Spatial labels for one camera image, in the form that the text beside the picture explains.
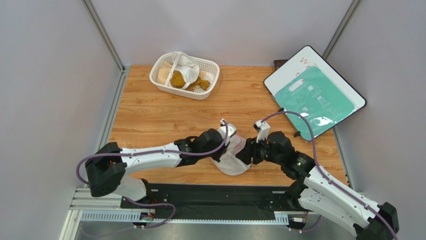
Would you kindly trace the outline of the white mesh laundry bag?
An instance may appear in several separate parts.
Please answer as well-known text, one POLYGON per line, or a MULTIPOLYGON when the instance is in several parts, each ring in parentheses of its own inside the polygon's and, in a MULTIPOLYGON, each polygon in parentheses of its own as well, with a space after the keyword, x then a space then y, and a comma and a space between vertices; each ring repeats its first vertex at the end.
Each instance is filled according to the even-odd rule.
POLYGON ((246 139, 237 133, 235 135, 237 135, 237 142, 235 143, 234 148, 226 154, 223 161, 213 162, 213 159, 211 158, 213 164, 220 171, 229 176, 241 175, 251 167, 251 164, 246 165, 241 160, 237 159, 236 154, 244 148, 246 139))

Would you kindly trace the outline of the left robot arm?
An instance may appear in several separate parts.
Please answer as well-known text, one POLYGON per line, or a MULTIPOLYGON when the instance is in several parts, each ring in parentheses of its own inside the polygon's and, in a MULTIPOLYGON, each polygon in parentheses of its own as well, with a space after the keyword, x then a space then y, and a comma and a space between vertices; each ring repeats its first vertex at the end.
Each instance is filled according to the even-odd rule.
POLYGON ((120 148, 109 142, 97 153, 82 160, 90 194, 94 198, 117 194, 139 201, 149 195, 147 183, 130 174, 156 168, 191 166, 204 158, 220 161, 230 139, 237 132, 231 125, 209 129, 200 136, 178 139, 172 143, 149 148, 120 148))

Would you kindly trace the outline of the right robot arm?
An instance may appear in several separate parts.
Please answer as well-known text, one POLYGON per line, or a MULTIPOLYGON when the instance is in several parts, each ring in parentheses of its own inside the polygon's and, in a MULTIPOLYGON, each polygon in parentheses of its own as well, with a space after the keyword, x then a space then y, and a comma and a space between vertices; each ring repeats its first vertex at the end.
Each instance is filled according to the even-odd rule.
POLYGON ((284 204, 291 210, 315 212, 350 232, 357 240, 394 240, 399 231, 396 208, 379 204, 338 181, 307 154, 297 151, 281 131, 266 139, 249 138, 236 154, 243 163, 267 161, 280 166, 294 180, 284 192, 284 204))

